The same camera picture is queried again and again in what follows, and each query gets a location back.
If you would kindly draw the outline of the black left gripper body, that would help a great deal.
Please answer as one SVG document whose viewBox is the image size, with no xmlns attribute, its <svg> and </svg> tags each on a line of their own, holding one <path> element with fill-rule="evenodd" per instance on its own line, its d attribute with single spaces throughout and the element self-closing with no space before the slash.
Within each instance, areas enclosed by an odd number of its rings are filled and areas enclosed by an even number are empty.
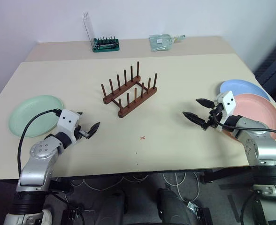
<svg viewBox="0 0 276 225">
<path fill-rule="evenodd" d="M 78 125 L 74 130 L 74 137 L 76 140 L 80 140 L 82 137 L 88 139 L 89 134 L 81 129 L 81 126 Z"/>
</svg>

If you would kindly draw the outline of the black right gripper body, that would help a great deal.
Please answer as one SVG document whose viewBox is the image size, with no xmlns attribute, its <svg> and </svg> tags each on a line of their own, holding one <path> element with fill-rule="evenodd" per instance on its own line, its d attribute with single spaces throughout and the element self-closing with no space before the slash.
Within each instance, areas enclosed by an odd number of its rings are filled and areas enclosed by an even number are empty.
<svg viewBox="0 0 276 225">
<path fill-rule="evenodd" d="M 222 118 L 223 109 L 224 108 L 221 103 L 219 103 L 215 108 L 211 108 L 211 111 L 209 112 L 210 115 L 208 117 L 208 121 L 205 122 L 205 124 L 201 126 L 201 128 L 203 130 L 206 130 L 209 127 L 217 128 Z"/>
</svg>

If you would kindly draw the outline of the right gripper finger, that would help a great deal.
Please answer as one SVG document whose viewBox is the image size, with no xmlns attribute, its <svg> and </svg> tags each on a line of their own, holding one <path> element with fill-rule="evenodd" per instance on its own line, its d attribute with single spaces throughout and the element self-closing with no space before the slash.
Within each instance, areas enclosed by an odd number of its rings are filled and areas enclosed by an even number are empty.
<svg viewBox="0 0 276 225">
<path fill-rule="evenodd" d="M 191 122 L 193 122 L 199 126 L 203 126 L 205 124 L 205 120 L 201 119 L 196 114 L 193 114 L 191 112 L 182 112 L 182 113 L 185 118 L 187 118 L 188 120 L 190 120 Z"/>
<path fill-rule="evenodd" d="M 215 103 L 205 98 L 198 98 L 196 101 L 206 108 L 215 108 Z"/>
</svg>

